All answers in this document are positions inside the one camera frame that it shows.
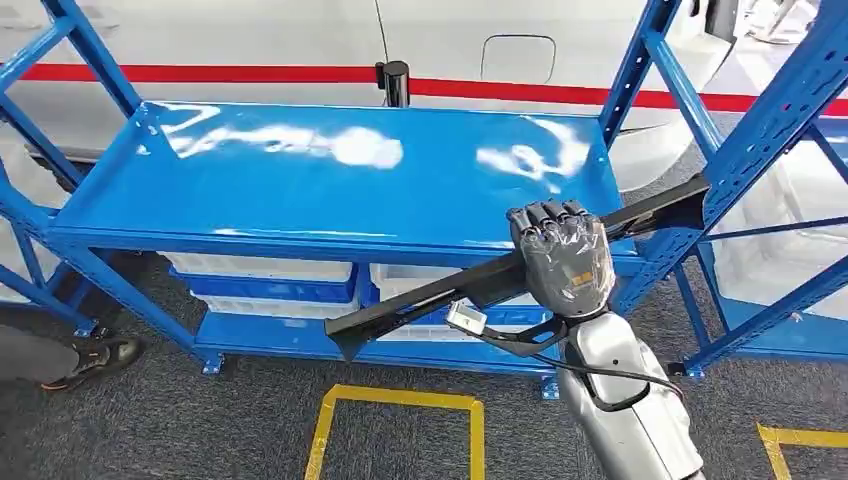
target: lower shelf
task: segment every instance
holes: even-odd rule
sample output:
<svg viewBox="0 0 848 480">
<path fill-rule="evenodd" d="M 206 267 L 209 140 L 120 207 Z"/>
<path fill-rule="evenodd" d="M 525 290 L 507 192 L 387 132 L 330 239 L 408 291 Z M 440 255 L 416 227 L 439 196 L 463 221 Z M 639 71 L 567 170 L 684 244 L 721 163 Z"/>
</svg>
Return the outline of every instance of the lower shelf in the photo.
<svg viewBox="0 0 848 480">
<path fill-rule="evenodd" d="M 320 320 L 209 312 L 197 332 L 195 345 L 222 353 L 342 360 L 336 344 L 324 334 L 324 322 Z M 559 358 L 556 347 L 544 354 Z M 516 357 L 485 343 L 371 342 L 355 361 L 484 373 L 554 373 L 553 367 L 537 360 Z"/>
<path fill-rule="evenodd" d="M 708 267 L 704 269 L 704 277 L 716 293 L 716 308 L 723 314 L 725 330 L 739 328 L 748 319 L 767 308 L 721 296 L 718 293 L 715 271 L 712 269 L 715 262 L 712 248 L 708 244 L 701 244 L 698 248 L 704 265 Z M 846 338 L 848 321 L 802 313 L 799 321 L 784 321 L 740 347 L 736 353 L 812 360 L 848 360 Z"/>
</svg>

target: red stripe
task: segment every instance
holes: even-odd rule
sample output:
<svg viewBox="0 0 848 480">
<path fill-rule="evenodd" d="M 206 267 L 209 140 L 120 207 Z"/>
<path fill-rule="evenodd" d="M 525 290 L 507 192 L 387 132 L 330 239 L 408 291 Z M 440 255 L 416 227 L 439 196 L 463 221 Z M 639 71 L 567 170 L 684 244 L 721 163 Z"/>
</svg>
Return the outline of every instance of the red stripe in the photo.
<svg viewBox="0 0 848 480">
<path fill-rule="evenodd" d="M 373 83 L 374 67 L 306 65 L 121 65 L 131 82 L 137 83 Z M 33 66 L 24 80 L 94 82 L 87 65 L 41 63 Z M 518 83 L 476 82 L 413 78 L 413 95 L 435 97 L 487 98 L 526 102 L 603 105 L 606 88 L 527 85 Z M 702 93 L 708 109 L 746 112 L 756 101 L 753 95 Z M 677 108 L 668 92 L 642 90 L 634 106 Z M 827 115 L 848 116 L 848 99 L 835 100 Z"/>
</svg>

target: robot finger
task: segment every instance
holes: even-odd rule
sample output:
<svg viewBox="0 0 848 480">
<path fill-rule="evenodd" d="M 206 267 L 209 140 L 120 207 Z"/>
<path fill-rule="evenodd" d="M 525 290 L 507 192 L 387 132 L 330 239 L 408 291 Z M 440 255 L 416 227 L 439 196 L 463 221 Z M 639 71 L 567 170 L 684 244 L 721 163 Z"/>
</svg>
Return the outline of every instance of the robot finger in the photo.
<svg viewBox="0 0 848 480">
<path fill-rule="evenodd" d="M 583 215 L 586 209 L 577 200 L 571 199 L 562 204 L 563 208 L 572 215 Z"/>
<path fill-rule="evenodd" d="M 563 208 L 561 203 L 556 202 L 553 198 L 543 203 L 542 206 L 545 208 L 545 211 L 548 212 L 551 219 L 562 223 L 565 220 L 565 217 L 568 216 L 568 212 Z"/>
<path fill-rule="evenodd" d="M 540 229 L 545 228 L 547 224 L 554 222 L 556 219 L 556 217 L 551 218 L 551 216 L 548 215 L 548 212 L 545 211 L 545 207 L 542 206 L 542 202 L 533 202 L 524 208 L 527 210 L 527 213 L 530 216 L 530 221 L 533 225 Z"/>
<path fill-rule="evenodd" d="M 576 215 L 565 218 L 565 221 L 562 223 L 562 232 L 567 238 L 580 232 L 580 225 L 583 223 L 580 218 Z"/>
<path fill-rule="evenodd" d="M 518 231 L 518 233 L 524 233 L 533 228 L 533 223 L 530 221 L 530 217 L 527 216 L 527 210 L 523 208 L 509 209 L 509 211 L 506 212 L 506 218 L 509 220 L 512 227 Z"/>
</svg>

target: gray carpet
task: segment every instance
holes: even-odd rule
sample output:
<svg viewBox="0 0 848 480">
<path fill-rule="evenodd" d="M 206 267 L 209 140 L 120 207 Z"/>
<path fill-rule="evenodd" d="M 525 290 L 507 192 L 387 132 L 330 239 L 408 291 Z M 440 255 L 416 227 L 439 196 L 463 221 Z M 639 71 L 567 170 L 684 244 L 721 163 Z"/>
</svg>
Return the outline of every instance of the gray carpet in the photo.
<svg viewBox="0 0 848 480">
<path fill-rule="evenodd" d="M 689 152 L 639 194 L 679 182 L 698 162 Z M 181 321 L 200 320 L 203 305 L 167 275 L 163 258 L 125 256 L 117 263 Z M 695 291 L 715 328 L 702 281 Z M 85 309 L 143 337 L 145 355 L 69 394 L 47 395 L 23 382 L 0 385 L 2 479 L 303 478 L 321 398 L 337 383 L 477 397 L 485 407 L 489 479 L 603 478 L 566 408 L 541 401 L 532 378 L 259 357 L 229 357 L 223 375 L 204 377 L 175 345 L 103 295 Z M 68 333 L 27 310 L 5 310 L 0 320 L 52 336 Z M 674 282 L 661 282 L 631 320 L 662 361 L 695 349 Z M 757 422 L 848 430 L 844 364 L 732 358 L 700 382 L 681 383 L 710 479 L 773 478 Z M 461 411 L 340 401 L 321 478 L 468 478 L 468 429 Z M 846 449 L 784 447 L 784 454 L 793 479 L 846 478 Z"/>
</svg>

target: yellow floor marking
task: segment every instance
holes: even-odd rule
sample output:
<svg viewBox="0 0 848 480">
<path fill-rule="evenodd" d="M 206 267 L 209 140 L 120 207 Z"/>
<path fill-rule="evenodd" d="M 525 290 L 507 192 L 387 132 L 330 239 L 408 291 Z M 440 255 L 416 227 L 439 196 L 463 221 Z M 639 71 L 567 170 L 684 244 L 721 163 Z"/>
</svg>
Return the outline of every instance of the yellow floor marking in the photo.
<svg viewBox="0 0 848 480">
<path fill-rule="evenodd" d="M 771 428 L 757 424 L 763 446 L 766 448 L 771 468 L 777 480 L 791 480 L 789 466 L 780 450 L 781 445 L 805 447 L 848 448 L 848 432 L 825 432 L 819 430 L 792 430 Z"/>
<path fill-rule="evenodd" d="M 471 459 L 469 462 L 471 465 L 471 480 L 483 480 L 485 478 L 483 402 L 467 395 L 335 385 L 324 395 L 324 399 L 321 401 L 321 413 L 318 415 L 315 435 L 312 438 L 312 448 L 309 450 L 309 463 L 306 465 L 305 480 L 318 480 L 321 477 L 324 451 L 327 449 L 327 440 L 330 436 L 330 428 L 333 425 L 333 413 L 337 400 L 359 400 L 417 407 L 468 410 L 471 415 Z"/>
</svg>

